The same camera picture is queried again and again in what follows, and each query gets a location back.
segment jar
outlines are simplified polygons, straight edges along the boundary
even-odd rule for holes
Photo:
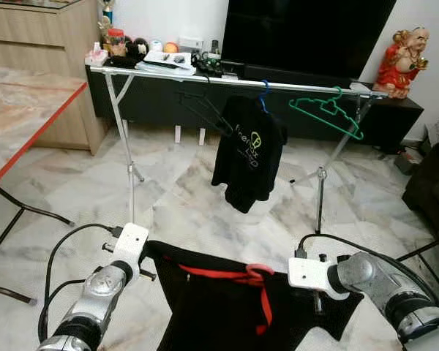
[[[110,28],[108,30],[110,52],[115,56],[125,56],[125,36],[121,29]]]

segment television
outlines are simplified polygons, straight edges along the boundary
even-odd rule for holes
[[[358,78],[396,0],[230,0],[222,60]]]

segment power cord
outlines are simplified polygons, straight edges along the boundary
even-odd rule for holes
[[[67,233],[54,246],[54,248],[52,249],[52,252],[50,253],[49,261],[48,261],[48,264],[47,264],[47,271],[46,271],[46,274],[45,274],[44,307],[42,308],[41,315],[40,315],[40,318],[39,318],[39,322],[38,322],[38,325],[37,325],[37,334],[39,336],[39,341],[40,342],[43,342],[44,340],[46,340],[48,338],[48,310],[49,310],[50,302],[52,302],[52,300],[55,298],[57,293],[59,293],[59,291],[61,289],[63,289],[64,287],[66,287],[67,285],[78,284],[78,283],[84,282],[83,279],[80,279],[80,280],[70,280],[68,282],[65,282],[65,283],[59,285],[59,287],[57,287],[52,292],[52,294],[50,294],[50,276],[52,274],[53,259],[54,259],[55,255],[56,255],[57,250],[59,249],[59,247],[70,236],[72,236],[73,234],[76,234],[77,232],[79,232],[79,231],[81,231],[83,229],[90,228],[90,227],[99,227],[99,228],[105,229],[109,233],[113,234],[116,237],[118,237],[117,235],[120,235],[120,233],[121,233],[121,228],[120,227],[108,227],[106,225],[99,224],[99,223],[88,223],[88,224],[82,225],[82,226],[80,226],[78,228],[75,228],[71,232]]]
[[[403,272],[408,278],[412,279],[415,283],[417,283],[418,286],[420,286],[420,288],[424,291],[424,293],[426,295],[428,295],[435,303],[435,305],[437,307],[439,307],[439,297],[436,296],[436,294],[434,293],[434,291],[432,291],[431,287],[426,284],[426,282],[424,282],[423,279],[421,279],[418,274],[416,274],[415,272],[413,272],[411,269],[409,269],[406,265],[404,265],[403,263],[395,260],[392,257],[389,256],[385,256],[384,254],[381,254],[379,252],[376,252],[374,250],[368,249],[365,246],[356,244],[352,241],[343,239],[343,238],[339,238],[335,235],[331,235],[331,234],[308,234],[305,235],[300,241],[299,241],[299,245],[298,248],[295,250],[295,256],[296,257],[300,257],[300,258],[306,258],[307,257],[307,253],[306,250],[304,249],[304,242],[308,239],[308,238],[313,238],[313,237],[320,237],[320,238],[330,238],[336,241],[341,241],[342,243],[345,243],[347,245],[356,247],[359,250],[365,251],[368,254],[371,254],[373,256],[379,257],[380,259],[386,261],[387,263],[393,265],[395,268],[399,269],[401,272]]]

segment cable connector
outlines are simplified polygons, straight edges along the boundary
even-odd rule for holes
[[[113,228],[110,230],[110,234],[112,234],[112,236],[113,236],[114,238],[119,238],[120,235],[122,234],[122,230],[124,230],[124,228],[122,228],[122,227],[119,227],[119,226],[117,226],[117,227],[113,227]]]
[[[307,258],[307,252],[302,246],[298,246],[296,250],[294,250],[295,258]]]

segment statue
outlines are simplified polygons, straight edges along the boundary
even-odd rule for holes
[[[373,90],[389,93],[391,98],[404,99],[410,91],[410,83],[420,70],[427,68],[428,60],[421,57],[429,39],[423,27],[410,31],[398,31],[394,44],[386,50],[379,76]]]

